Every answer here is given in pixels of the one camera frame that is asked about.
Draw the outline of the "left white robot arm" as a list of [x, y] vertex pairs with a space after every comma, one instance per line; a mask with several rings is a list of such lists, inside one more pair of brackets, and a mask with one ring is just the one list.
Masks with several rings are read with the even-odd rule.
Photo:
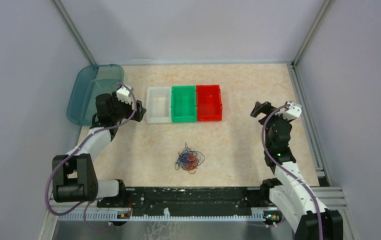
[[87, 202], [108, 198], [116, 207], [129, 199], [120, 179], [99, 180], [93, 161], [115, 138], [119, 126], [141, 122], [146, 113], [140, 100], [120, 93], [104, 93], [95, 98], [96, 113], [84, 140], [65, 155], [52, 160], [52, 195], [58, 203]]

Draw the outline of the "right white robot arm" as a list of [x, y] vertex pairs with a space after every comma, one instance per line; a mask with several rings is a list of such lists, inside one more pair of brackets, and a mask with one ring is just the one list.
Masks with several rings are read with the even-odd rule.
[[260, 186], [260, 200], [266, 206], [275, 205], [292, 228], [294, 240], [342, 240], [344, 221], [338, 210], [329, 209], [314, 193], [301, 174], [290, 148], [292, 121], [302, 114], [302, 106], [287, 101], [274, 107], [268, 101], [257, 101], [250, 116], [264, 117], [261, 143], [264, 160], [274, 178]]

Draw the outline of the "white plastic bin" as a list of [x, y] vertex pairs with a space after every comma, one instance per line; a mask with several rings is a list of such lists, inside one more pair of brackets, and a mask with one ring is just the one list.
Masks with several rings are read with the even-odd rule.
[[172, 87], [149, 87], [146, 96], [146, 122], [164, 124], [172, 122], [171, 115]]

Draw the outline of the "green plastic bin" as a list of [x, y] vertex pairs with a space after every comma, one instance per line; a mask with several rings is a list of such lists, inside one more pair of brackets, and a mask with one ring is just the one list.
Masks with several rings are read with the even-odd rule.
[[191, 123], [197, 121], [195, 85], [172, 86], [171, 119], [173, 123]]

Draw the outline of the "red plastic bin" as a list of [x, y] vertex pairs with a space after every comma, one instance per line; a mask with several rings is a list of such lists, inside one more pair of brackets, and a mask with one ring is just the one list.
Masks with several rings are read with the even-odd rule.
[[223, 118], [221, 88], [218, 84], [196, 85], [198, 122], [219, 122]]

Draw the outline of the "teal translucent plastic tray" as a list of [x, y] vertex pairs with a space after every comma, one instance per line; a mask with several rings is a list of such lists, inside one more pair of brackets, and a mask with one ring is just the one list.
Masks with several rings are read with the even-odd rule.
[[78, 126], [90, 126], [97, 113], [96, 97], [111, 94], [124, 81], [124, 70], [117, 64], [89, 65], [76, 76], [67, 106], [68, 120]]

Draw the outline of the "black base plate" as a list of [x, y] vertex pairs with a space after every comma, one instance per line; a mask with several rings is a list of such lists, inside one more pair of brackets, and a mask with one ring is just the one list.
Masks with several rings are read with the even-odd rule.
[[126, 208], [131, 214], [160, 216], [229, 216], [249, 214], [251, 208], [275, 208], [259, 187], [128, 187], [117, 197], [97, 202], [99, 208]]

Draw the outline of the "right aluminium side rail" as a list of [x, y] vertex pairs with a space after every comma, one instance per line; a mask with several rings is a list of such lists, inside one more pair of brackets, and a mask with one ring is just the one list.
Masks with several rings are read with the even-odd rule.
[[310, 147], [310, 151], [313, 156], [314, 167], [319, 185], [321, 187], [330, 187], [331, 184], [325, 165], [323, 150], [318, 139], [316, 127], [313, 122], [313, 117], [309, 108], [305, 91], [303, 89], [302, 82], [300, 80], [300, 76], [293, 62], [288, 62], [286, 65], [297, 102], [300, 105], [302, 105], [302, 121], [305, 132], [307, 134], [307, 140]]

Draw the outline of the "right aluminium frame post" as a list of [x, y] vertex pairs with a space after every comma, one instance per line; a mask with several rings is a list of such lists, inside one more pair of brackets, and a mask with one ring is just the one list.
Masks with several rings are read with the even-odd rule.
[[323, 24], [324, 19], [326, 18], [326, 15], [330, 11], [331, 7], [335, 3], [335, 0], [324, 0], [322, 2], [321, 8], [319, 12], [317, 13], [311, 27], [309, 28], [302, 45], [300, 46], [299, 50], [297, 51], [297, 54], [292, 62], [292, 65], [296, 68], [301, 61], [303, 60], [303, 57], [305, 56], [306, 52], [308, 51], [311, 43], [313, 42], [317, 32], [319, 31], [321, 25]]

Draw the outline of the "aluminium frame post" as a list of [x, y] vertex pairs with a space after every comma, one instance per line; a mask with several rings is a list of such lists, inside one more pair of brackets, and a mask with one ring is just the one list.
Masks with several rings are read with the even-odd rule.
[[305, 56], [306, 52], [308, 51], [311, 43], [313, 42], [317, 32], [319, 31], [321, 25], [323, 24], [324, 19], [326, 18], [326, 15], [330, 11], [331, 7], [335, 3], [335, 0], [324, 0], [322, 2], [321, 8], [319, 12], [317, 13], [311, 27], [309, 28], [302, 45], [300, 46], [299, 50], [297, 51], [297, 54], [292, 62], [292, 65], [296, 68], [301, 61], [303, 60], [303, 57]]
[[64, 22], [64, 25], [66, 26], [67, 30], [72, 35], [75, 43], [77, 44], [78, 48], [82, 52], [85, 59], [88, 61], [90, 65], [96, 65], [97, 62], [95, 58], [93, 57], [90, 49], [88, 48], [87, 44], [85, 43], [82, 35], [80, 34], [78, 28], [76, 27], [73, 19], [70, 17], [66, 7], [64, 6], [63, 2], [61, 0], [51, 0], [52, 4], [55, 6], [56, 10], [58, 11], [62, 21]]

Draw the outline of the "left aluminium frame post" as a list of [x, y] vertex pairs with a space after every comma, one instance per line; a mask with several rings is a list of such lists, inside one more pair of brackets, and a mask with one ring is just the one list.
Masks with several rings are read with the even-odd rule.
[[95, 58], [93, 57], [90, 49], [88, 48], [87, 44], [85, 43], [82, 35], [80, 34], [78, 28], [76, 27], [73, 19], [70, 17], [66, 7], [64, 6], [63, 2], [61, 0], [51, 0], [52, 4], [55, 6], [56, 10], [58, 11], [62, 21], [64, 22], [64, 25], [66, 26], [67, 30], [72, 35], [75, 43], [77, 44], [78, 48], [82, 52], [85, 59], [88, 61], [90, 65], [96, 65], [97, 62]]

